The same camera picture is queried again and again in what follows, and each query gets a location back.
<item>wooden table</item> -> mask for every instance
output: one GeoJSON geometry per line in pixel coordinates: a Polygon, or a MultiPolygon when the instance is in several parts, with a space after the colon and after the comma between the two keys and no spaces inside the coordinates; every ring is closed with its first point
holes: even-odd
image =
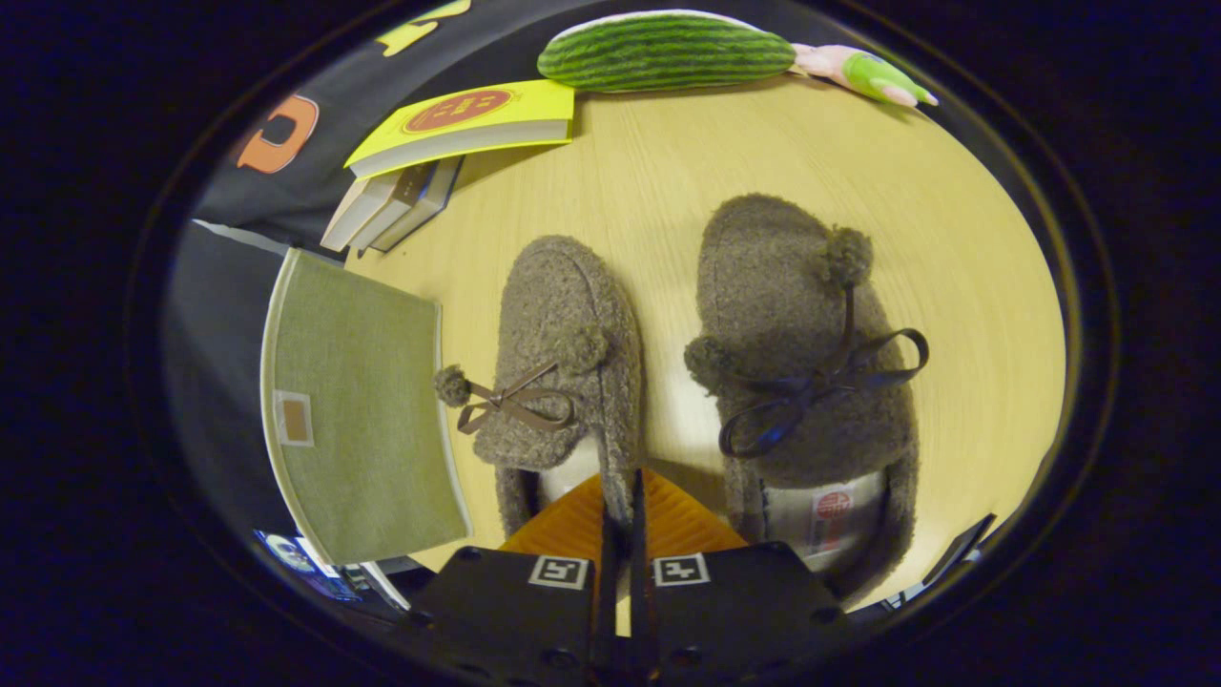
{"type": "MultiPolygon", "coordinates": [[[[723,513],[717,412],[683,349],[700,332],[705,223],[720,201],[751,190],[871,234],[890,322],[930,340],[932,362],[912,383],[922,447],[915,543],[873,603],[918,582],[984,515],[1013,513],[1063,399],[1060,305],[1034,236],[983,165],[921,112],[789,76],[579,95],[571,144],[470,155],[441,215],[392,253],[353,255],[347,266],[440,301],[446,364],[490,382],[513,259],[537,236],[582,240],[621,279],[640,320],[647,465],[723,513]]],[[[471,438],[451,438],[475,536],[414,556],[433,569],[460,545],[503,543],[492,469],[471,438]]]]}

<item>green fabric book cover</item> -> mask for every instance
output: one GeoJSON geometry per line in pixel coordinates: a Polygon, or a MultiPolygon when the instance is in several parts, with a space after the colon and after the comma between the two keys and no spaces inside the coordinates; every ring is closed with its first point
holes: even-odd
{"type": "Polygon", "coordinates": [[[470,536],[432,392],[440,306],[288,251],[263,340],[264,432],[298,530],[331,565],[470,536]]]}

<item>yellow book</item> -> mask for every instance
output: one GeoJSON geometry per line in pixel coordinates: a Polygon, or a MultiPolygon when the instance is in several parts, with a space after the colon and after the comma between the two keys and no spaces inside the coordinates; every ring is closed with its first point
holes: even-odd
{"type": "Polygon", "coordinates": [[[357,178],[480,150],[573,140],[573,88],[548,79],[473,88],[396,110],[348,157],[357,178]]]}

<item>plush toy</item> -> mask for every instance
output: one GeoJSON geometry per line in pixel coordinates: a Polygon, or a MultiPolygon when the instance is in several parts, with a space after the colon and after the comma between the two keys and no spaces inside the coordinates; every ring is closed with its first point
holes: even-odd
{"type": "Polygon", "coordinates": [[[884,103],[937,98],[882,59],[844,45],[790,44],[746,22],[696,10],[612,15],[547,43],[538,72],[600,93],[734,85],[797,68],[884,103]]]}
{"type": "Polygon", "coordinates": [[[829,78],[849,90],[883,103],[907,107],[915,107],[917,103],[937,105],[932,93],[877,55],[847,45],[811,48],[794,43],[792,46],[797,51],[797,67],[811,76],[829,78]]]}
{"type": "Polygon", "coordinates": [[[538,72],[582,90],[672,90],[758,81],[792,67],[788,40],[695,10],[612,15],[557,34],[538,72]]]}

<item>leather bow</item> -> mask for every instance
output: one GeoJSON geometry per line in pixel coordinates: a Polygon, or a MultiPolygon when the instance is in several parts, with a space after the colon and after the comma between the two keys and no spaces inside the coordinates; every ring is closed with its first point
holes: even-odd
{"type": "Polygon", "coordinates": [[[753,459],[770,451],[801,422],[806,410],[833,394],[885,389],[906,383],[928,364],[928,339],[915,328],[900,328],[852,347],[852,287],[845,289],[844,333],[839,347],[806,377],[752,379],[729,375],[737,386],[761,395],[763,401],[739,411],[720,430],[720,453],[735,459],[753,459]],[[919,364],[911,370],[864,372],[878,353],[893,339],[905,336],[916,345],[919,364]],[[744,425],[745,421],[756,422],[744,425]],[[762,427],[755,437],[742,437],[750,427],[762,427]]]}
{"type": "Polygon", "coordinates": [[[482,404],[468,405],[462,410],[462,415],[458,416],[458,432],[462,432],[463,434],[474,434],[479,432],[479,428],[484,427],[484,423],[487,422],[488,416],[496,412],[508,414],[509,417],[521,421],[542,432],[559,432],[560,430],[568,427],[568,425],[573,422],[574,415],[573,399],[568,394],[556,392],[553,389],[523,389],[531,382],[556,370],[558,365],[559,364],[554,362],[543,364],[521,376],[521,378],[513,384],[503,389],[498,389],[495,393],[486,387],[480,387],[479,384],[471,382],[470,393],[480,399],[486,399],[486,401],[482,404]],[[564,416],[559,420],[552,420],[538,415],[537,412],[521,405],[524,401],[548,398],[563,399],[568,405],[564,416]],[[470,416],[475,411],[484,411],[484,414],[471,420],[470,416]]]}

